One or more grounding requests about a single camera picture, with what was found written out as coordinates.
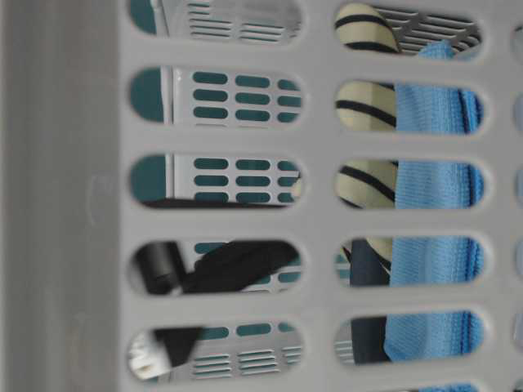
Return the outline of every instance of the clothing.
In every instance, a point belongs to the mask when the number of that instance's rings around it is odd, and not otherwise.
[[[337,15],[335,28],[341,42],[353,50],[398,53],[391,28],[372,7],[352,3]],[[336,109],[342,123],[354,131],[394,131],[396,92],[392,85],[354,81],[337,94]],[[336,194],[354,208],[394,208],[397,163],[347,161],[336,177]],[[351,286],[389,283],[392,241],[360,238],[343,253],[351,263]],[[383,349],[385,317],[351,320],[356,364],[388,361]]]
[[[419,55],[444,60],[454,54],[447,42],[438,42]],[[481,120],[481,107],[469,91],[399,84],[396,94],[398,132],[465,135]],[[469,208],[482,193],[481,174],[466,163],[400,161],[398,209]],[[397,238],[390,285],[466,282],[482,265],[482,250],[469,238]],[[445,358],[470,353],[481,339],[481,322],[469,312],[392,315],[387,318],[385,351],[392,361]],[[470,385],[447,385],[421,391],[472,390]]]

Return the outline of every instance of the white plastic laundry basket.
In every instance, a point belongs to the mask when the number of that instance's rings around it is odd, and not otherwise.
[[[514,104],[523,91],[523,65],[511,39],[523,22],[523,3],[373,2],[405,54],[442,38],[456,51],[481,46],[473,61],[446,63],[347,50],[333,29],[343,3],[163,0],[165,24],[157,19],[156,35],[136,27],[128,0],[0,3],[0,390],[385,392],[459,382],[479,392],[513,390],[523,376],[513,339],[523,296],[514,262],[522,238],[516,176],[523,167]],[[159,2],[153,6],[160,18]],[[411,11],[417,9],[429,11]],[[130,103],[132,81],[150,67],[162,67],[163,105],[171,108],[164,110],[165,123],[144,120]],[[227,76],[220,90],[228,98],[219,106],[229,114],[225,121],[195,116],[197,106],[215,107],[194,98],[202,88],[196,72]],[[236,82],[242,75],[267,78],[270,87],[244,91]],[[281,80],[300,90],[280,88]],[[339,87],[351,80],[470,88],[485,105],[485,120],[477,134],[463,138],[362,135],[347,130],[334,110]],[[253,88],[270,105],[236,100]],[[302,105],[277,105],[280,96],[299,97]],[[269,118],[236,117],[246,108]],[[281,113],[297,116],[281,121]],[[278,169],[282,160],[297,165],[304,192],[278,211],[146,208],[132,195],[130,173],[140,159],[165,153],[168,196],[199,192],[198,158],[229,162],[226,175],[233,180],[214,189],[229,200],[239,192],[239,159],[270,163],[264,189],[270,203],[287,203],[278,199],[288,192],[278,183],[289,176]],[[351,158],[465,160],[482,170],[485,196],[469,211],[352,211],[333,192],[335,173]],[[339,284],[333,255],[346,240],[415,235],[477,239],[485,272],[449,287]],[[129,283],[131,259],[144,244],[177,240],[192,262],[196,243],[231,238],[291,243],[302,264],[279,274],[299,272],[299,281],[281,292],[287,283],[278,274],[249,288],[269,294],[176,298],[145,296]],[[485,332],[482,346],[466,358],[340,365],[340,358],[351,361],[349,319],[463,309],[481,318]],[[236,336],[240,323],[269,323],[270,333]],[[161,381],[216,374],[229,380],[161,385],[132,374],[127,356],[138,333],[200,325],[230,333],[203,341],[193,361]],[[258,369],[245,365],[250,355]],[[216,373],[201,370],[212,367]],[[243,376],[267,369],[277,371]]]

